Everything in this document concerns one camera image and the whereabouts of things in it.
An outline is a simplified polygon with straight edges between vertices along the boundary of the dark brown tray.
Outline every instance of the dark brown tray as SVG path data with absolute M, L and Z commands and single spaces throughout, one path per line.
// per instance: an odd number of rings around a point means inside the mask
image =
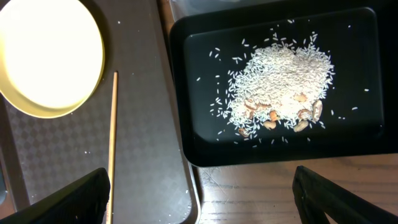
M 83 4 L 106 48 L 103 79 L 90 99 L 56 119 L 33 118 L 0 101 L 1 162 L 14 155 L 5 162 L 7 172 L 20 167 L 21 176 L 9 176 L 11 189 L 25 185 L 13 192 L 20 200 L 17 208 L 108 167 L 112 74 L 118 70 L 114 223 L 195 222 L 200 208 L 192 168 L 180 152 L 175 92 L 155 0 Z

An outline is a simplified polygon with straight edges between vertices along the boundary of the wooden chopstick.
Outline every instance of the wooden chopstick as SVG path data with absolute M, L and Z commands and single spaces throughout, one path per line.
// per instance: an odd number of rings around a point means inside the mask
M 112 224 L 112 217 L 113 217 L 114 148 L 115 148 L 115 139 L 116 139 L 117 105 L 118 105 L 118 72 L 114 72 L 112 108 L 111 108 L 111 128 L 109 131 L 109 161 L 108 161 L 108 176 L 109 176 L 109 181 L 111 182 L 111 190 L 109 192 L 109 201 L 106 207 L 106 224 Z

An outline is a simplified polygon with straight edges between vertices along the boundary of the wooden table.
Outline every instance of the wooden table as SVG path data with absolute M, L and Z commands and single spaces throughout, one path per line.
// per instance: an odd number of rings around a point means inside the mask
M 174 24 L 168 0 L 158 0 L 165 35 Z M 398 215 L 398 154 L 200 168 L 200 223 L 301 223 L 292 182 L 303 165 Z

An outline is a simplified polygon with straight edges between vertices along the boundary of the white rice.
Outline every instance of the white rice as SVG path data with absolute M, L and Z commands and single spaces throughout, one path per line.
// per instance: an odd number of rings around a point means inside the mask
M 298 47 L 294 52 L 274 43 L 256 49 L 251 56 L 243 74 L 229 82 L 228 90 L 235 96 L 228 104 L 231 108 L 229 121 L 246 128 L 250 134 L 255 131 L 256 123 L 270 120 L 271 110 L 275 110 L 280 119 L 288 122 L 287 128 L 292 129 L 299 121 L 297 113 L 302 109 L 312 111 L 313 103 L 326 98 L 328 86 L 333 84 L 329 77 L 334 66 L 328 56 L 312 44 L 307 49 Z M 293 99 L 300 93 L 307 97 L 306 101 Z M 246 100 L 270 107 L 255 111 L 251 119 L 246 116 Z

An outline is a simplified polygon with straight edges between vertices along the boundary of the black plastic tray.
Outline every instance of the black plastic tray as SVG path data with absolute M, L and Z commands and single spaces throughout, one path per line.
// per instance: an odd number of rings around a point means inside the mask
M 386 26 L 396 21 L 393 9 L 397 9 L 393 1 L 282 1 L 177 21 L 170 33 L 171 56 L 187 159 L 197 166 L 220 166 L 396 152 L 388 146 L 389 128 L 396 121 L 393 113 L 389 116 L 385 111 L 388 104 L 383 103 L 383 96 L 388 101 L 397 95 L 394 63 L 389 64 L 396 47 L 384 40 L 393 33 Z M 295 19 L 294 26 L 287 19 Z M 298 45 L 315 31 L 319 35 L 316 45 L 324 52 L 331 51 L 336 75 L 335 90 L 329 89 L 323 100 L 321 120 L 326 129 L 319 124 L 301 133 L 283 127 L 273 131 L 263 128 L 258 133 L 261 144 L 258 138 L 243 141 L 235 135 L 234 126 L 226 124 L 228 119 L 209 113 L 210 103 L 218 96 L 217 88 L 225 91 L 230 78 L 227 71 L 246 66 L 236 65 L 231 57 L 254 51 L 244 48 L 242 39 L 251 46 L 265 47 L 271 43 L 263 40 L 272 38 L 275 31 L 279 37 L 298 40 Z M 221 61 L 209 57 L 215 47 L 221 49 Z M 288 144 L 282 143 L 282 136 Z

